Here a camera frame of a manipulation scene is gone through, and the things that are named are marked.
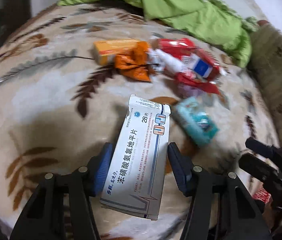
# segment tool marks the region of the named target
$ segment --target green fabric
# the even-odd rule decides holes
[[[243,19],[235,10],[228,7],[228,5],[222,0],[202,0],[203,2],[209,1],[212,4],[216,5],[219,9],[224,11],[227,14],[230,14],[236,18],[239,18],[242,22],[242,26],[249,32],[255,32],[259,29],[259,25],[257,24],[257,19],[252,16],[247,19]]]
[[[60,0],[59,5],[73,5],[98,0]],[[251,55],[251,43],[241,18],[209,0],[124,0],[143,8],[147,20],[158,18],[168,25],[187,31],[194,37],[223,49],[245,67]]]

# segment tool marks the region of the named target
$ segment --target screw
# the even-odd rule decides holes
[[[85,173],[87,170],[88,170],[88,168],[86,166],[81,166],[79,168],[79,172],[81,172],[81,173]]]
[[[52,173],[47,173],[47,174],[45,174],[45,179],[52,179],[52,177],[53,177],[53,174]]]
[[[201,167],[201,166],[194,166],[194,167],[193,167],[193,170],[194,170],[195,172],[201,172],[201,171],[202,171],[202,167]]]
[[[228,177],[231,179],[235,179],[236,178],[236,174],[234,172],[229,172],[228,173]]]

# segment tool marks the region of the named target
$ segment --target red packaging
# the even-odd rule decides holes
[[[253,195],[254,199],[262,200],[265,204],[270,200],[270,193],[268,193],[264,188],[263,184],[258,189],[258,191]]]
[[[191,60],[190,56],[194,53],[199,56],[202,61],[212,67],[209,76],[205,78],[207,81],[212,81],[220,76],[220,64],[205,50],[197,47],[194,42],[192,42],[188,38],[182,38],[180,40],[159,39],[158,47],[162,51],[169,53],[173,57],[181,60],[184,65],[183,72],[185,73],[188,72],[187,68]]]
[[[209,76],[206,78],[207,81],[212,81],[220,76],[220,64],[217,62],[215,58],[213,58],[209,53],[207,53],[204,49],[196,47],[194,49],[194,54],[198,55],[201,60],[206,62],[207,64],[213,67]]]
[[[220,91],[216,85],[211,84],[210,82],[202,82],[198,79],[193,80],[182,72],[176,73],[174,79],[176,83],[183,83],[187,86],[201,89],[202,91],[205,91],[207,93],[217,94],[217,95],[220,94]]]
[[[182,61],[184,56],[194,53],[195,44],[188,38],[180,40],[159,39],[159,49],[171,54],[173,57]]]

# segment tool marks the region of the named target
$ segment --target teal package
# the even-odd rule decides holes
[[[195,97],[178,103],[172,115],[199,147],[208,144],[219,130]]]

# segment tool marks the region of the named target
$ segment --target floral blanket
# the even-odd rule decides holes
[[[169,141],[194,164],[219,174],[235,171],[251,194],[258,188],[259,182],[237,167],[247,152],[244,142],[250,136],[267,144],[278,145],[278,140],[255,82],[219,49],[146,22],[130,9],[114,4],[53,7],[0,48],[0,220],[10,228],[47,172],[68,174],[87,164],[105,142],[115,144],[130,94],[166,104],[181,99],[174,81],[163,74],[152,76],[152,82],[136,82],[110,66],[100,68],[92,55],[98,40],[188,37],[219,61],[227,72],[217,80],[223,96],[204,94],[199,100],[220,131],[198,149],[172,119]],[[178,239],[190,199],[178,190],[167,162],[158,221],[103,209],[99,197],[91,202],[103,239]],[[216,210],[215,202],[211,226]],[[67,229],[71,238],[70,224]]]

